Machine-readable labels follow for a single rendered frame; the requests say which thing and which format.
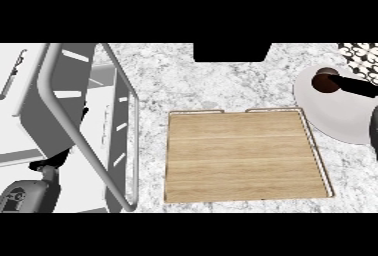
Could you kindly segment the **black and white patterned object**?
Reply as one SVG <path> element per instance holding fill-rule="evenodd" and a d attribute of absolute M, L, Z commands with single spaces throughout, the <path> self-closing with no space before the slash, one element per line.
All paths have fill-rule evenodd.
<path fill-rule="evenodd" d="M 378 43 L 338 43 L 352 72 L 378 86 Z"/>

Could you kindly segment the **brown cupcake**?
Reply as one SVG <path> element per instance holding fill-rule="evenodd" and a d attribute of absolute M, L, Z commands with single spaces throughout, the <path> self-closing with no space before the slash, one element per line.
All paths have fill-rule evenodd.
<path fill-rule="evenodd" d="M 331 75 L 340 75 L 340 73 L 334 68 L 325 67 L 316 71 L 312 78 L 312 86 L 322 93 L 334 93 L 340 89 L 340 86 L 329 79 Z"/>

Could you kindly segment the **white round plate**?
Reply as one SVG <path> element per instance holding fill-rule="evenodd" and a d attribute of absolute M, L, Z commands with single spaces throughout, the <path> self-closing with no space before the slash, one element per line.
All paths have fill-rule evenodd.
<path fill-rule="evenodd" d="M 297 106 L 303 108 L 309 122 L 324 134 L 350 144 L 369 144 L 369 123 L 378 97 L 369 98 L 341 89 L 332 93 L 319 92 L 313 88 L 312 79 L 322 68 L 335 70 L 343 77 L 363 80 L 350 70 L 329 64 L 307 67 L 293 87 Z"/>

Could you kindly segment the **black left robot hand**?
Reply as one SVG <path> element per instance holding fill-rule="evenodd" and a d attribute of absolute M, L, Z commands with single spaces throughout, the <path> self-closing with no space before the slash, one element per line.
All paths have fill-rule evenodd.
<path fill-rule="evenodd" d="M 49 159 L 31 162 L 28 164 L 28 168 L 33 171 L 40 171 L 44 166 L 53 166 L 55 168 L 59 168 L 67 161 L 70 151 L 71 149 L 67 149 Z"/>

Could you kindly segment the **black appliance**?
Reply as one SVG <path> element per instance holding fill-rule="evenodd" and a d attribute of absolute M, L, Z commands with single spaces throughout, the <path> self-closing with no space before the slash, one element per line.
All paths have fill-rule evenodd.
<path fill-rule="evenodd" d="M 262 62 L 270 49 L 270 43 L 195 43 L 194 60 L 197 62 Z"/>

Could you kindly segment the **light wooden tray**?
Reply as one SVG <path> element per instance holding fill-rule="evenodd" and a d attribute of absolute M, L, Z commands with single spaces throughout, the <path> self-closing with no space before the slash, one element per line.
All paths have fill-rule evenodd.
<path fill-rule="evenodd" d="M 304 110 L 168 113 L 168 203 L 335 196 Z"/>

